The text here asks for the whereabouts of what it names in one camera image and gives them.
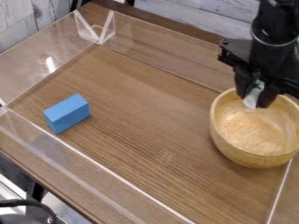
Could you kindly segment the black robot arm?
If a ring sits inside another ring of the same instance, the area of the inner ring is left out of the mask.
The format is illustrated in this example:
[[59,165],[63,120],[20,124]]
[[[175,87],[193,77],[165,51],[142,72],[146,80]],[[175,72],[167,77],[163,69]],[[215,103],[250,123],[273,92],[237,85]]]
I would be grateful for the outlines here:
[[279,95],[299,99],[299,0],[261,0],[250,34],[221,42],[219,61],[246,106],[266,109]]

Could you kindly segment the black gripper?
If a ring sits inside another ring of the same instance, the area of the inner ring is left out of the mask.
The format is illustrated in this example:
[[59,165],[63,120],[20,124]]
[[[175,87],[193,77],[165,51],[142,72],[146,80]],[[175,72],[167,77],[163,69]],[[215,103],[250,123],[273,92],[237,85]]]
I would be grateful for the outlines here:
[[[278,76],[291,53],[299,50],[299,33],[294,36],[275,38],[265,33],[251,32],[253,39],[226,38],[219,44],[218,60],[233,67],[235,71],[235,87],[238,96],[245,99],[254,88],[258,79],[269,80]],[[281,94],[277,83],[259,84],[262,92],[257,107],[267,109]]]

